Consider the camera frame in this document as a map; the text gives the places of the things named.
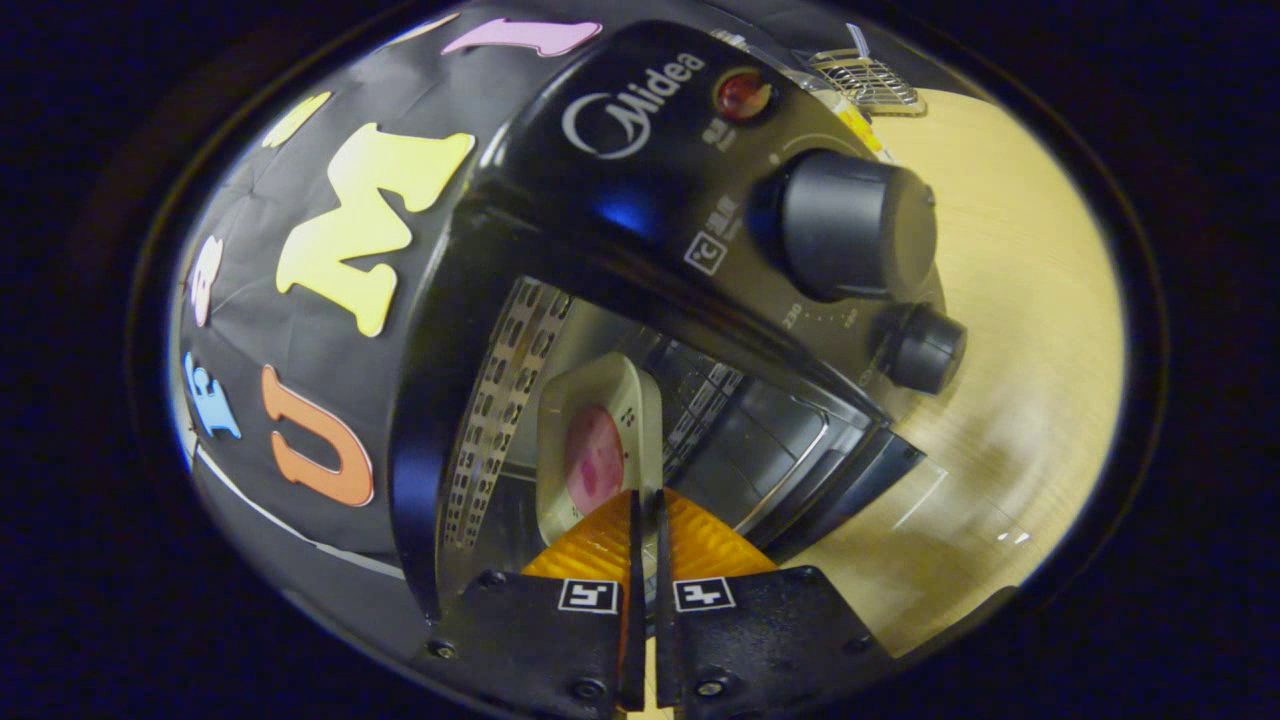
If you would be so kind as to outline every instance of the black metal plate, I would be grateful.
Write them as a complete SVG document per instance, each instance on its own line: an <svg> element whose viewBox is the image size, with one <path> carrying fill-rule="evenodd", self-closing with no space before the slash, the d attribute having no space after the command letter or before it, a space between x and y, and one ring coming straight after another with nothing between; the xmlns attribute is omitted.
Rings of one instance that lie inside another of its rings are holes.
<svg viewBox="0 0 1280 720"><path fill-rule="evenodd" d="M732 607L676 612L685 717L796 715L892 669L893 660L817 568L723 580Z"/></svg>
<svg viewBox="0 0 1280 720"><path fill-rule="evenodd" d="M481 574L449 603L413 665L493 707L612 717L622 588L614 587L613 614L561 610L568 582Z"/></svg>

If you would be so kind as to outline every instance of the black background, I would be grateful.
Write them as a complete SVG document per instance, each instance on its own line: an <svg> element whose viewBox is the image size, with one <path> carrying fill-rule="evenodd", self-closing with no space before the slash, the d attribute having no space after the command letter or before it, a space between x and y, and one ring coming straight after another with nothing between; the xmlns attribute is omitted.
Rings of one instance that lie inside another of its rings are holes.
<svg viewBox="0 0 1280 720"><path fill-rule="evenodd" d="M279 46L312 47L387 3L289 0L271 6L274 19L260 5L33 4L3 22L12 76L3 178L17 220L6 315L19 323L8 350L23 361L10 375L18 392L6 392L17 395L9 489L20 495L6 512L6 568L17 573L8 715L431 716L453 707L325 634L250 573L189 502L154 489L120 369L136 247L92 225L67 234L100 169L159 99L237 38L276 22L291 28L275 31ZM1262 593L1270 533L1248 509L1274 502L1276 475L1266 421L1274 396L1262 389L1263 354L1275 345L1275 283L1263 263L1275 223L1262 223L1274 151L1261 137L1274 104L1276 13L1094 0L860 9L890 22L906 10L945 31L1079 131L1149 231L1174 354L1148 482L1089 570L1048 607L968 638L832 716L1275 716L1263 697L1274 666L1260 650L1275 623L1249 606ZM209 115L201 85L259 61L248 54L205 70L186 85L186 106ZM154 197L148 183L172 169L160 167L165 138L152 129L128 146L116 161L137 182L106 191Z"/></svg>

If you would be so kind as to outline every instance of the red indicator light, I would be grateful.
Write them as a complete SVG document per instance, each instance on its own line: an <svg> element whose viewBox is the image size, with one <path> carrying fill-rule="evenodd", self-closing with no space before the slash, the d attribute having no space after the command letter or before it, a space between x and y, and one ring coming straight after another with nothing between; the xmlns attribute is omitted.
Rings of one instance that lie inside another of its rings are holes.
<svg viewBox="0 0 1280 720"><path fill-rule="evenodd" d="M744 70L730 76L716 91L716 105L730 122L742 123L760 114L773 96L773 86L759 73Z"/></svg>

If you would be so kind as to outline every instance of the pink letter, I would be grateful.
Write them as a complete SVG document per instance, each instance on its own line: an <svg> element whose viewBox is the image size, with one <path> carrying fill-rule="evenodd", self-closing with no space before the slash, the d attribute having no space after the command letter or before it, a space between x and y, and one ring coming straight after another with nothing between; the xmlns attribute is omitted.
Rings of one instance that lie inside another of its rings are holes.
<svg viewBox="0 0 1280 720"><path fill-rule="evenodd" d="M600 23L512 23L498 18L467 31L440 50L440 55L476 45L518 45L538 50L543 58L554 58L594 37L600 27Z"/></svg>

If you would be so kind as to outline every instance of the midea logo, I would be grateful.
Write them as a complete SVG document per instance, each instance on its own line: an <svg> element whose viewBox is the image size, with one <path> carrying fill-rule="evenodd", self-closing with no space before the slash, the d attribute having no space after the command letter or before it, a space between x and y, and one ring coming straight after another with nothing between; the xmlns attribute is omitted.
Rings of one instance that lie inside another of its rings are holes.
<svg viewBox="0 0 1280 720"><path fill-rule="evenodd" d="M648 77L648 82L644 87L632 82L627 85L627 90L631 92L618 92L614 95L591 92L579 97L570 102L568 108L564 108L564 114L561 117L561 127L564 128L564 137L580 150L596 155L602 160L616 160L636 152L649 141L649 115L657 113L666 102L666 97L671 97L678 92L684 87L681 83L694 77L694 73L705 65L705 63L689 53L681 53L676 55L675 63L663 65L660 73L653 68L646 68L645 76ZM579 133L577 122L579 115L589 105L609 99L613 101L604 106L604 111L622 126L622 131L626 133L626 145L617 150L602 151L582 140L582 136Z"/></svg>

